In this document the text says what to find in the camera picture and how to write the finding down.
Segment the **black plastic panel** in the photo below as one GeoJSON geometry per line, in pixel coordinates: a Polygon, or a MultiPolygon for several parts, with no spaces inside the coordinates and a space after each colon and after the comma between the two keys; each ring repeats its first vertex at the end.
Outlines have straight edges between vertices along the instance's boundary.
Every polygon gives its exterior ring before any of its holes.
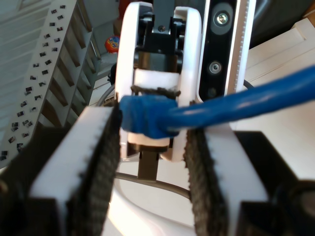
{"type": "Polygon", "coordinates": [[[227,67],[229,63],[233,35],[236,3],[236,0],[211,0],[210,2],[205,46],[201,55],[203,57],[203,62],[198,91],[202,101],[224,95],[227,67]],[[228,9],[218,9],[218,4],[222,4],[223,8],[225,8],[227,5],[230,7],[228,9]],[[216,18],[220,12],[228,13],[229,21],[226,24],[230,25],[229,30],[227,30],[227,32],[222,35],[219,35],[218,31],[214,30],[213,27],[215,24],[214,18],[216,18]],[[209,70],[210,64],[214,61],[218,61],[222,66],[222,69],[218,74],[212,74],[209,70]]]}

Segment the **black screw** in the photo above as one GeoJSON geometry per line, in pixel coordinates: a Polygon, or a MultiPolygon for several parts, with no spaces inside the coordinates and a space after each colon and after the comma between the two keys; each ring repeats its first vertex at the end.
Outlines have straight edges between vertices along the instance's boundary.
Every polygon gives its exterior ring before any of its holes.
{"type": "Polygon", "coordinates": [[[217,95],[217,90],[215,88],[210,88],[208,90],[208,96],[209,98],[214,98],[217,95]]]}
{"type": "Polygon", "coordinates": [[[165,31],[165,26],[159,26],[157,29],[160,32],[164,32],[165,31]]]}

